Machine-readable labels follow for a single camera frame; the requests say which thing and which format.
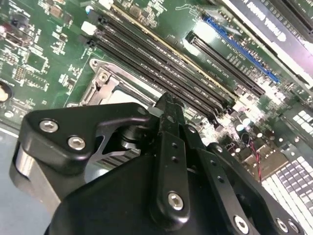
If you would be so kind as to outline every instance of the red wire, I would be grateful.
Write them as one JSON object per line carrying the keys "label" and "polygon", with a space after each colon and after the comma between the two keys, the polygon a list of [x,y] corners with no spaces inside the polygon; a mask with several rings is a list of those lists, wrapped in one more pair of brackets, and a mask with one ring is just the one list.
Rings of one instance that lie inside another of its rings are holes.
{"label": "red wire", "polygon": [[261,182],[262,177],[261,177],[261,169],[260,169],[260,154],[257,151],[255,151],[253,142],[250,143],[250,146],[251,146],[251,149],[252,149],[252,151],[253,151],[253,153],[255,155],[255,158],[256,158],[256,163],[257,163],[257,167],[258,167],[259,180]]}

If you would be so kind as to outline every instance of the metal screw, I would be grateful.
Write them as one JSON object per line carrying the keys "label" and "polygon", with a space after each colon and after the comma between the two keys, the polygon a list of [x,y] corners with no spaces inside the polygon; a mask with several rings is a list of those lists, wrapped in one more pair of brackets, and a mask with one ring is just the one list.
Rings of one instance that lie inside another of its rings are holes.
{"label": "metal screw", "polygon": [[168,119],[171,123],[175,123],[173,117],[167,116],[167,119]]}
{"label": "metal screw", "polygon": [[192,127],[192,126],[188,126],[189,131],[191,131],[192,133],[195,133],[196,130]]}
{"label": "metal screw", "polygon": [[220,153],[222,153],[223,152],[223,149],[220,147],[220,146],[216,146],[216,149],[220,152]]}
{"label": "metal screw", "polygon": [[249,233],[249,227],[246,224],[246,222],[244,221],[244,219],[242,219],[240,216],[236,215],[234,217],[234,221],[235,224],[237,226],[237,228],[243,233],[243,234],[248,234]]}
{"label": "metal screw", "polygon": [[106,82],[107,80],[108,80],[108,75],[105,73],[105,72],[101,72],[100,74],[99,74],[99,79],[100,79],[100,81],[103,81],[103,82]]}
{"label": "metal screw", "polygon": [[92,62],[92,65],[93,65],[94,67],[97,67],[97,66],[98,66],[98,62],[94,60],[94,61]]}
{"label": "metal screw", "polygon": [[7,118],[12,118],[14,116],[14,113],[12,111],[5,111],[4,116]]}
{"label": "metal screw", "polygon": [[146,115],[146,114],[147,114],[147,113],[146,113],[146,110],[143,109],[143,108],[141,108],[141,107],[139,107],[139,108],[137,109],[137,111],[138,111],[140,114],[142,114],[142,115]]}
{"label": "metal screw", "polygon": [[290,227],[291,227],[297,234],[300,233],[299,228],[298,228],[291,220],[288,220],[288,223],[289,223]]}
{"label": "metal screw", "polygon": [[67,141],[68,145],[75,150],[82,150],[86,147],[85,141],[77,136],[71,137]]}
{"label": "metal screw", "polygon": [[184,206],[182,198],[178,194],[173,193],[173,192],[171,192],[168,195],[168,203],[171,205],[173,209],[177,211],[181,211]]}
{"label": "metal screw", "polygon": [[280,218],[276,218],[276,222],[282,231],[284,231],[285,233],[289,232],[287,226]]}
{"label": "metal screw", "polygon": [[59,126],[56,122],[51,120],[43,120],[39,123],[39,127],[42,131],[53,133],[59,129]]}

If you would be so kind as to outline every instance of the chip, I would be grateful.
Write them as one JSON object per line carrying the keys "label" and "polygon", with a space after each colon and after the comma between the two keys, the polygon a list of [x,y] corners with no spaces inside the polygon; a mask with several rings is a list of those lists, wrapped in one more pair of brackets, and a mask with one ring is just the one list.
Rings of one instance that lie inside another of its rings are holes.
{"label": "chip", "polygon": [[135,18],[138,18],[140,13],[141,13],[141,9],[138,6],[133,5],[130,10],[129,13],[134,16]]}
{"label": "chip", "polygon": [[52,6],[50,9],[50,14],[56,18],[60,18],[62,15],[62,9],[58,6]]}
{"label": "chip", "polygon": [[27,64],[34,69],[41,71],[45,65],[45,60],[31,52],[28,56]]}

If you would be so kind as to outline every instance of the gray surface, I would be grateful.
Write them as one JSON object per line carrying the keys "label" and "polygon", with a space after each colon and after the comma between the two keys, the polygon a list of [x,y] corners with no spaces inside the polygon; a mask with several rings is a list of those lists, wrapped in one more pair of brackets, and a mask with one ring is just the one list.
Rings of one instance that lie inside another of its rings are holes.
{"label": "gray surface", "polygon": [[[0,235],[43,235],[51,217],[43,204],[11,182],[9,167],[17,138],[4,133],[2,128],[0,123]],[[90,182],[106,172],[99,165],[90,164],[85,179]]]}

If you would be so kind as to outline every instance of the blue pcie slot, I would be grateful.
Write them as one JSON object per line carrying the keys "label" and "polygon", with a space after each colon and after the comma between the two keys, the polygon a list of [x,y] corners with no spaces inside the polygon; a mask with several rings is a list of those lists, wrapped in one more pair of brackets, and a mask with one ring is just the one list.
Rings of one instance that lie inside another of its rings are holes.
{"label": "blue pcie slot", "polygon": [[265,75],[267,75],[274,82],[279,83],[279,79],[270,71],[263,68],[263,66],[257,62],[245,49],[243,49],[236,41],[230,39],[227,33],[216,24],[211,17],[204,17],[203,20],[212,26],[215,31],[217,31],[230,45],[232,45],[237,51],[239,51],[245,58],[247,58],[251,63],[253,63],[259,70],[261,70]]}

